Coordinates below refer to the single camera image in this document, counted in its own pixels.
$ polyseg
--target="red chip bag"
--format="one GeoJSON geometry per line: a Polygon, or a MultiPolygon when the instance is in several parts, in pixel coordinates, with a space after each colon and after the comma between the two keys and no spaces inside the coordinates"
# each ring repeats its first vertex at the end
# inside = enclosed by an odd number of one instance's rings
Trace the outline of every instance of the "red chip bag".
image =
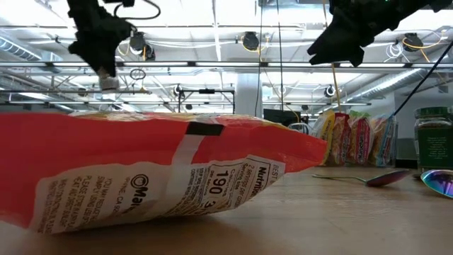
{"type": "Polygon", "coordinates": [[[347,161],[351,164],[365,165],[374,139],[374,132],[369,124],[369,115],[352,110],[348,122],[351,127],[351,136],[347,161]]]}
{"type": "Polygon", "coordinates": [[[0,220],[42,233],[234,209],[284,173],[320,164],[326,150],[322,140],[236,115],[0,121],[0,220]]]}

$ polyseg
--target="spoon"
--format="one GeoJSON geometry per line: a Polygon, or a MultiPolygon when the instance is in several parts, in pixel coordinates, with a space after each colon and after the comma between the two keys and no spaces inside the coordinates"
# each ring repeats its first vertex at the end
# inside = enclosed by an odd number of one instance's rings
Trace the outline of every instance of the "spoon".
{"type": "Polygon", "coordinates": [[[430,170],[421,175],[422,181],[432,190],[453,198],[453,171],[430,170]]]}
{"type": "Polygon", "coordinates": [[[409,171],[409,170],[398,170],[398,171],[392,171],[391,173],[384,174],[384,175],[381,175],[378,177],[371,178],[370,180],[365,180],[365,179],[355,177],[355,176],[323,176],[320,174],[314,174],[312,176],[315,178],[322,178],[322,179],[325,178],[325,179],[332,179],[332,180],[356,179],[358,181],[365,183],[365,185],[369,186],[369,187],[382,187],[382,186],[388,185],[390,183],[397,182],[397,181],[403,179],[404,177],[408,176],[409,174],[411,174],[411,171],[409,171]]]}

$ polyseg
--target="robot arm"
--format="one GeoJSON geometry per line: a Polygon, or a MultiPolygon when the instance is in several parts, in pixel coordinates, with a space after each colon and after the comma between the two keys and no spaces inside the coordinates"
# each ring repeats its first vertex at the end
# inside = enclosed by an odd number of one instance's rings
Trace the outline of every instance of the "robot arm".
{"type": "MultiPolygon", "coordinates": [[[[131,36],[135,27],[124,18],[109,14],[99,6],[98,0],[67,0],[69,17],[77,27],[77,41],[69,52],[77,54],[98,74],[102,89],[116,89],[115,51],[118,45],[131,36]]],[[[134,5],[134,0],[104,0],[105,3],[134,5]]]]}
{"type": "Polygon", "coordinates": [[[361,47],[387,28],[395,30],[399,22],[430,5],[434,12],[452,4],[452,0],[330,0],[332,23],[307,50],[311,64],[350,61],[362,64],[361,47]]]}

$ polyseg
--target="jar lid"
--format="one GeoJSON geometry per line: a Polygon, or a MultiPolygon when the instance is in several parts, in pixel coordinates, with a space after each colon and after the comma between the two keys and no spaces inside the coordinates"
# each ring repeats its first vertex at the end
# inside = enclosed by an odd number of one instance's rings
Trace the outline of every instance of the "jar lid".
{"type": "Polygon", "coordinates": [[[450,107],[443,106],[419,108],[415,110],[415,118],[430,116],[445,116],[449,114],[452,114],[452,109],[450,107]]]}

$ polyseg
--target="desk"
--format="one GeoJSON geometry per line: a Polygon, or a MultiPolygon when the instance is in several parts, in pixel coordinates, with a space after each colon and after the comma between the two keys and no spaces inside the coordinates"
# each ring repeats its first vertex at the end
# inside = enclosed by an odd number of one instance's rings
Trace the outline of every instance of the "desk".
{"type": "Polygon", "coordinates": [[[0,254],[451,254],[453,200],[408,177],[385,188],[288,174],[253,200],[210,216],[45,236],[0,223],[0,254]]]}

